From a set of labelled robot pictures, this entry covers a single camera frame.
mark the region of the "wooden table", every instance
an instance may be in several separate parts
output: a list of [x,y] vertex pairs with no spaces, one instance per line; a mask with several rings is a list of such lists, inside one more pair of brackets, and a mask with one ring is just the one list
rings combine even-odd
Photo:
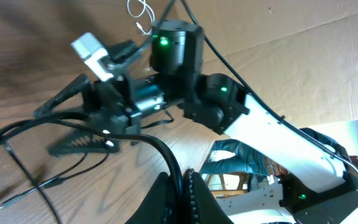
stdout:
[[[149,0],[158,18],[168,1]],[[141,10],[134,1],[134,11]],[[175,19],[172,11],[169,18]],[[148,27],[148,16],[140,22]],[[0,126],[31,118],[33,110],[55,95],[79,73],[88,71],[70,43],[92,32],[106,44],[127,39],[141,43],[135,19],[126,12],[125,0],[0,0]],[[144,57],[132,74],[147,65]],[[182,171],[198,170],[216,139],[202,125],[183,119],[177,108],[169,109],[176,121],[144,133],[171,147]],[[145,123],[164,118],[155,114]],[[45,148],[68,128],[43,125],[10,141],[25,166],[41,179],[72,166],[82,155],[51,157]],[[104,155],[89,155],[76,170],[98,162]],[[124,143],[101,167],[65,184],[46,190],[64,223],[124,223],[137,209],[155,178],[168,172],[161,155],[146,144]],[[0,202],[29,188],[29,182],[0,148]],[[0,223],[54,223],[38,193],[0,210]]]

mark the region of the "person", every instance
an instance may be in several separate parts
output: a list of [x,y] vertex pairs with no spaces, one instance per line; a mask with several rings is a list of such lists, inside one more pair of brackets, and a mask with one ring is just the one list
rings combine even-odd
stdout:
[[[340,146],[334,139],[311,128],[302,128],[301,130],[326,146],[334,149]],[[211,152],[222,150],[233,152],[235,156],[220,161],[206,161],[200,170],[200,174],[230,174],[232,172],[246,172],[264,176],[288,174],[288,171],[280,166],[280,164],[277,164],[259,151],[238,140],[227,139],[216,141],[211,148]],[[350,159],[358,168],[358,157],[350,156]],[[350,173],[356,175],[352,169],[350,169]]]

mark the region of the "robotic arm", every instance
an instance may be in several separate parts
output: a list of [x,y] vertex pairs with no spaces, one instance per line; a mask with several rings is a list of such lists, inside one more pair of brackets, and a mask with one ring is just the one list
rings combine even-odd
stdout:
[[[36,110],[35,116],[50,114],[61,102],[82,93],[84,104],[79,109],[88,115],[88,126],[114,134],[140,134],[142,118],[178,106],[184,117],[252,146],[290,175],[267,189],[215,200],[199,173],[188,170],[183,178],[172,177],[171,170],[171,176],[159,175],[128,223],[333,224],[358,207],[358,179],[348,173],[351,164],[343,148],[329,151],[278,119],[249,89],[228,76],[201,74],[204,32],[200,26],[165,21],[153,38],[150,65],[158,73],[135,80],[124,65],[137,51],[135,43],[105,47],[92,34],[84,34],[72,46],[99,81],[91,84],[80,75]],[[49,152],[105,150],[102,145],[93,145],[91,151],[88,146],[62,147],[71,141],[67,138]],[[109,150],[117,152],[119,141],[113,141]]]

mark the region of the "brown wooden surface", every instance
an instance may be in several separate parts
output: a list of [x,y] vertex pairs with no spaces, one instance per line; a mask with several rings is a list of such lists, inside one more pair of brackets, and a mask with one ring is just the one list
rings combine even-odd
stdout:
[[[141,7],[135,4],[135,12]],[[148,0],[159,17],[167,1]],[[176,18],[176,12],[170,14]],[[140,21],[148,27],[147,15]],[[0,1],[0,126],[31,118],[32,111],[56,94],[79,73],[88,71],[70,43],[92,32],[106,44],[126,39],[141,43],[144,36],[126,12],[125,0],[15,0]],[[133,75],[147,67],[147,57],[134,67]],[[182,171],[198,170],[216,135],[181,118],[146,130],[171,147]],[[145,123],[164,118],[155,114]],[[70,167],[81,155],[50,157],[46,146],[68,128],[44,125],[10,141],[34,175],[48,178]],[[89,155],[76,170],[89,167],[103,155]],[[159,153],[146,144],[112,154],[102,166],[85,175],[46,190],[64,223],[124,223],[137,209],[161,171],[167,166]],[[29,187],[15,163],[0,148],[0,202]],[[0,223],[53,223],[50,211],[37,193],[0,210]]]

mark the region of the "jeans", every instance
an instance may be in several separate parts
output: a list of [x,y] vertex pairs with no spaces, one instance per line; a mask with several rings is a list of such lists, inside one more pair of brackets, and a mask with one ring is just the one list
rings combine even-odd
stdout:
[[266,169],[265,156],[254,148],[235,139],[216,141],[213,151],[229,151],[235,156],[220,161],[206,161],[200,174],[229,174],[245,172],[248,174],[269,175]]

